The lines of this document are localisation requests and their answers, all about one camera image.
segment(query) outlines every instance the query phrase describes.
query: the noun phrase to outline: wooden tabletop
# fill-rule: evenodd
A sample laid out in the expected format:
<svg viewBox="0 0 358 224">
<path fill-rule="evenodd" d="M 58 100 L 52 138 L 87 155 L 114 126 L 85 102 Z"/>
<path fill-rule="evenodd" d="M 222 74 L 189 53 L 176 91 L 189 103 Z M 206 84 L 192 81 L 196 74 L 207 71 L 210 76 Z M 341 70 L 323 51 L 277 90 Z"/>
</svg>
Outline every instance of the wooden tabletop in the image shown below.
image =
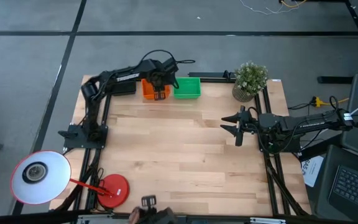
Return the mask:
<svg viewBox="0 0 358 224">
<path fill-rule="evenodd" d="M 83 82 L 90 76 L 84 76 Z M 241 147 L 219 127 L 221 118 L 236 113 L 240 105 L 231 93 L 233 84 L 202 83 L 198 99 L 163 101 L 146 100 L 140 82 L 135 95 L 112 97 L 107 125 L 106 147 L 99 167 L 104 176 L 121 174 L 131 192 L 127 201 L 114 209 L 130 213 L 145 195 L 157 196 L 157 208 L 171 207 L 175 213 L 197 215 L 271 215 L 267 176 L 257 136 L 246 133 Z M 288 115 L 280 80 L 268 81 L 272 112 Z M 264 110 L 263 95 L 260 94 Z M 78 95 L 73 122 L 84 116 L 85 102 Z M 84 149 L 74 149 L 66 157 L 71 164 L 71 178 L 77 179 Z M 281 153 L 285 183 L 296 201 L 310 212 L 306 187 L 299 161 Z M 74 188 L 66 190 L 50 208 L 58 207 Z M 81 206 L 84 207 L 87 190 Z M 278 207 L 282 201 L 276 186 Z"/>
</svg>

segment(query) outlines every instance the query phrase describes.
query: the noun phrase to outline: white label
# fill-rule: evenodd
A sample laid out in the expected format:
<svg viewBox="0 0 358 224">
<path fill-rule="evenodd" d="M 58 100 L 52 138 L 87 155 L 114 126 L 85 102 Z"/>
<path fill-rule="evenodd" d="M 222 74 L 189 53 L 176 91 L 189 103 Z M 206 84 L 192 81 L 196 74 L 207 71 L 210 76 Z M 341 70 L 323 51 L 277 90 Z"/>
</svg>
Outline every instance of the white label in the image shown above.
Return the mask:
<svg viewBox="0 0 358 224">
<path fill-rule="evenodd" d="M 314 187 L 323 160 L 323 157 L 316 156 L 301 163 L 303 180 L 305 181 L 305 184 L 309 187 Z"/>
<path fill-rule="evenodd" d="M 352 115 L 349 113 L 344 113 L 343 116 L 344 116 L 343 118 L 345 119 L 345 121 L 353 120 Z"/>
<path fill-rule="evenodd" d="M 124 77 L 119 77 L 119 78 L 117 78 L 117 82 L 125 81 L 125 80 L 131 79 L 131 78 L 136 78 L 138 76 L 139 76 L 139 73 L 135 73 L 135 74 L 132 74 L 132 75 L 127 75 L 127 76 L 124 76 Z"/>
</svg>

